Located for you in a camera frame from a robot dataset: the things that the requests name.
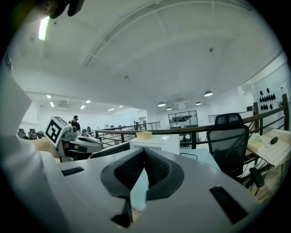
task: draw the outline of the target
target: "wooden desk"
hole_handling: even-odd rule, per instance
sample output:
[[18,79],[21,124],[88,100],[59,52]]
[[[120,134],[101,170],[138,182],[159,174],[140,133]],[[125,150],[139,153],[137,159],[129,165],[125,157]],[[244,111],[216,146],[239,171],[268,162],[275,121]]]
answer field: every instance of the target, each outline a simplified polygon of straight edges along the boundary
[[[278,137],[278,141],[271,145],[270,141]],[[247,150],[259,156],[267,163],[278,167],[290,157],[291,153],[291,132],[273,129],[261,136],[262,142],[249,139]]]

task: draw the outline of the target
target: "black slot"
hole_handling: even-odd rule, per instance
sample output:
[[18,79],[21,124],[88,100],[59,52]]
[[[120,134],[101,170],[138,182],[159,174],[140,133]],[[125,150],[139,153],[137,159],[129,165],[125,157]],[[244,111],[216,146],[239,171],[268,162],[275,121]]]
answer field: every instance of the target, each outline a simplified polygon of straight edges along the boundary
[[223,187],[212,187],[209,191],[219,203],[232,224],[237,223],[248,215],[239,203],[237,203]]
[[72,169],[69,169],[69,170],[64,170],[64,171],[62,171],[62,173],[63,173],[64,177],[66,177],[66,176],[81,172],[83,170],[84,169],[81,168],[81,167],[75,167],[75,168],[72,168]]

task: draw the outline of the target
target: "table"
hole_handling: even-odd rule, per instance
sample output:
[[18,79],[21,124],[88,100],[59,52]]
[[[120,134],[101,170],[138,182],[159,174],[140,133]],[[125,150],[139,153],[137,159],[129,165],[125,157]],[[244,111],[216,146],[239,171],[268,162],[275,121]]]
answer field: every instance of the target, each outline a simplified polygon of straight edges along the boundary
[[176,155],[180,154],[179,134],[173,135],[152,135],[151,139],[142,140],[135,138],[130,141],[130,148],[148,147],[150,149],[158,149],[170,152]]
[[214,158],[212,157],[212,155],[209,153],[209,151],[207,149],[180,149],[180,154],[183,157],[187,157],[187,158],[192,158],[192,159],[196,159],[197,155],[197,159],[198,161],[201,162],[205,162],[208,163],[209,165],[215,167],[216,169],[220,170],[219,166],[217,165],[216,161],[214,160]]
[[[180,149],[180,153],[196,154],[198,157],[197,159],[198,161],[207,163],[220,171],[220,168],[218,167],[214,158],[212,157],[212,155],[209,153],[207,149],[192,149],[192,150]],[[196,160],[196,156],[194,155],[182,154],[181,156]],[[131,204],[133,207],[136,207],[140,210],[143,210],[145,208],[146,206],[145,193],[148,190],[147,185],[148,185],[148,179],[147,179],[146,171],[144,169],[140,177],[138,178],[137,182],[135,183],[135,186],[133,187],[132,191],[130,192],[130,199],[131,199]]]
[[[278,142],[274,145],[270,141],[278,137]],[[262,158],[267,163],[278,167],[282,165],[288,158],[291,152],[291,132],[273,129],[261,136],[262,142],[257,142],[249,139],[247,150]]]

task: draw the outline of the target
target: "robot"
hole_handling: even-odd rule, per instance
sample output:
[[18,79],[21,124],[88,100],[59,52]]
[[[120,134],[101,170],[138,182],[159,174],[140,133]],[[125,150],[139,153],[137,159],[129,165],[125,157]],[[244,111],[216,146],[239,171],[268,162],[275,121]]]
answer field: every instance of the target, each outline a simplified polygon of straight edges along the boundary
[[[75,126],[64,121],[59,116],[52,116],[45,129],[45,137],[56,147],[61,162],[73,161],[69,152],[94,153],[103,149],[99,140],[92,137],[78,135]],[[68,143],[68,149],[64,150],[64,143]]]

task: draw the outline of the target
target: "desk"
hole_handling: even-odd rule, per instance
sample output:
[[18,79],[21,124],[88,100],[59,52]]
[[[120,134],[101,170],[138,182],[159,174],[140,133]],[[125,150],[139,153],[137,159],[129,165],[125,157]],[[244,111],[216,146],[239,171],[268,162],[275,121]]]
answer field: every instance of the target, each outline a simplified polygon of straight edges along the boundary
[[195,154],[197,155],[197,160],[204,162],[204,163],[208,163],[209,165],[215,167],[216,169],[220,170],[219,166],[217,165],[217,163],[215,162],[214,158],[212,157],[212,155],[209,153],[209,151],[207,149],[191,149],[191,150],[187,150],[187,149],[180,149],[180,154],[183,157],[187,157],[187,158],[192,158],[196,160],[196,156],[195,155],[187,155],[187,154],[182,154],[182,153],[187,153],[187,154]]
[[135,138],[130,141],[131,149],[140,147],[162,150],[179,155],[180,154],[179,134],[152,135],[152,138],[148,140],[141,140],[139,138]]
[[[270,141],[278,137],[278,141],[271,145]],[[291,132],[273,129],[261,136],[262,142],[249,139],[247,150],[259,156],[267,163],[278,167],[283,164],[291,152]]]

